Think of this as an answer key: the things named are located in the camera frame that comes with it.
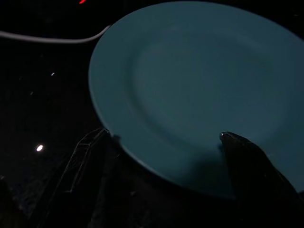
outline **cable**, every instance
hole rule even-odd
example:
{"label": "cable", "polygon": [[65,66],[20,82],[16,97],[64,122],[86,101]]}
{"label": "cable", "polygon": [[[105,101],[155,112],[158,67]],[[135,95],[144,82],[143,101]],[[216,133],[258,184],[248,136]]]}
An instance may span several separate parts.
{"label": "cable", "polygon": [[100,36],[102,36],[111,25],[105,27],[100,33],[95,36],[85,38],[85,39],[58,39],[58,38],[42,38],[42,37],[32,37],[20,34],[14,34],[9,32],[0,31],[0,38],[14,39],[20,41],[34,42],[34,43],[48,43],[48,44],[82,44],[92,41]]}

